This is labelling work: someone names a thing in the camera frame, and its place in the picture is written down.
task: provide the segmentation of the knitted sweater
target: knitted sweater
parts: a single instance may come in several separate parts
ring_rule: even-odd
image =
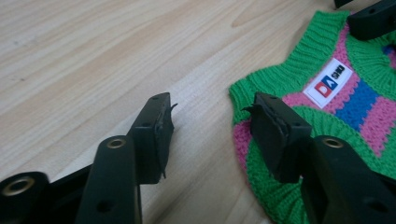
[[[238,160],[260,204],[277,223],[308,220],[301,183],[276,182],[250,135],[249,113],[242,108],[253,103],[256,91],[281,98],[312,125],[313,137],[344,139],[373,171],[396,178],[396,32],[359,41],[348,33],[348,15],[317,12],[284,63],[256,71],[229,89]],[[335,70],[341,64],[349,73],[343,83],[323,72],[334,63]]]

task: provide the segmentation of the wood grain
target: wood grain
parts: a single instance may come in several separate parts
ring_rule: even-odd
[[[328,0],[0,2],[0,179],[92,162],[154,94],[178,103],[145,223],[270,223],[234,154],[228,88],[281,63]]]

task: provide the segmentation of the white label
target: white label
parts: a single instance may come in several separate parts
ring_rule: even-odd
[[[321,109],[343,89],[351,76],[352,71],[333,58],[305,88],[304,94]]]

